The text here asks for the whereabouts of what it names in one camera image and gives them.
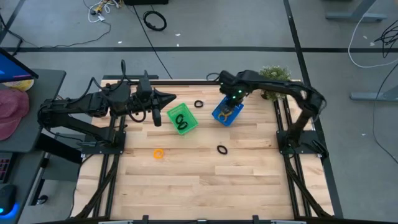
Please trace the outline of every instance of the black rubber band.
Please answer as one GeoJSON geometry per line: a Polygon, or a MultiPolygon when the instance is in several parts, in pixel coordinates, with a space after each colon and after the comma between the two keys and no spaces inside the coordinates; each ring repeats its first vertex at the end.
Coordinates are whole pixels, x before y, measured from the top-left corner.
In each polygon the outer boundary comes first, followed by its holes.
{"type": "Polygon", "coordinates": [[[217,151],[219,153],[221,153],[222,155],[227,155],[228,154],[228,150],[227,150],[227,148],[225,146],[221,146],[221,145],[217,146],[217,151]]]}
{"type": "Polygon", "coordinates": [[[193,104],[196,108],[201,108],[203,107],[203,101],[202,100],[196,100],[195,103],[193,104]]]}
{"type": "Polygon", "coordinates": [[[175,118],[175,122],[177,124],[181,124],[184,121],[184,115],[179,114],[176,118],[175,118]]]}
{"type": "Polygon", "coordinates": [[[177,127],[178,130],[184,130],[185,128],[188,127],[188,123],[186,121],[180,123],[177,127]]]}
{"type": "Polygon", "coordinates": [[[154,31],[163,31],[164,29],[166,29],[166,27],[167,27],[167,22],[166,22],[166,18],[162,15],[162,14],[160,14],[159,12],[157,12],[157,11],[147,11],[147,12],[145,12],[144,13],[144,24],[148,27],[148,28],[150,28],[151,30],[154,30],[154,31]],[[151,14],[155,14],[156,16],[159,16],[162,20],[163,20],[163,23],[164,23],[164,25],[163,25],[163,27],[162,28],[156,28],[156,26],[153,26],[150,22],[147,22],[147,16],[149,16],[149,15],[151,15],[151,14]]]}

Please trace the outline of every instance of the orange ring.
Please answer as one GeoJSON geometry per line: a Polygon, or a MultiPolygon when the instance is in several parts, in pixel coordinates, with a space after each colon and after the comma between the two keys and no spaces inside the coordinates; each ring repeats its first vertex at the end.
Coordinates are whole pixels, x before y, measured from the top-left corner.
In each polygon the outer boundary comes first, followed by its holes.
{"type": "Polygon", "coordinates": [[[163,149],[155,149],[155,151],[154,151],[154,157],[155,157],[155,159],[161,159],[161,158],[163,158],[163,155],[164,155],[163,149]]]}

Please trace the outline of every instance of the computer screen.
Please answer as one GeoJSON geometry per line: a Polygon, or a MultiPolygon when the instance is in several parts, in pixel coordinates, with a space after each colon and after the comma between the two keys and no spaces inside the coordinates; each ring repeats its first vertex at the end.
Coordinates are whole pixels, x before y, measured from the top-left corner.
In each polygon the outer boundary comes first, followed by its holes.
{"type": "Polygon", "coordinates": [[[0,83],[38,78],[32,70],[0,48],[0,83]]]}

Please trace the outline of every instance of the green container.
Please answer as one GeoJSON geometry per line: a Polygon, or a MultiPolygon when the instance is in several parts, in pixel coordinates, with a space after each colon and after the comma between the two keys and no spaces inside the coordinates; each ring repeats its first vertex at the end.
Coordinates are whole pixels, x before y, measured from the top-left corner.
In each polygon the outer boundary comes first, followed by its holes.
{"type": "Polygon", "coordinates": [[[195,119],[193,116],[192,112],[188,109],[187,105],[185,103],[182,103],[175,108],[169,110],[167,112],[167,116],[169,116],[170,120],[173,122],[175,129],[178,131],[179,134],[185,134],[189,131],[191,131],[193,128],[195,128],[198,125],[198,121],[195,119]],[[178,124],[176,123],[176,118],[178,115],[182,114],[183,115],[183,121],[186,121],[188,123],[187,127],[184,128],[183,130],[178,130],[178,124]]]}

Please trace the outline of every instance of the blue container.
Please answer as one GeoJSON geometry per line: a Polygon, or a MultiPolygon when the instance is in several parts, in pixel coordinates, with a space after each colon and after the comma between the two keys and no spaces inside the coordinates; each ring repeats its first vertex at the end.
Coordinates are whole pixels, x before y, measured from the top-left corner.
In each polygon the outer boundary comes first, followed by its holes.
{"type": "Polygon", "coordinates": [[[216,119],[217,121],[219,121],[221,124],[223,124],[225,126],[231,125],[232,122],[237,117],[237,115],[243,109],[243,104],[239,104],[239,105],[235,106],[235,109],[232,111],[232,114],[228,116],[226,121],[224,121],[224,117],[223,116],[220,116],[220,119],[218,119],[218,115],[221,113],[221,109],[220,108],[221,108],[222,105],[225,104],[225,101],[227,99],[228,99],[227,97],[224,97],[224,99],[221,101],[221,103],[219,103],[219,105],[216,107],[216,109],[211,113],[211,115],[213,115],[214,119],[216,119]]]}

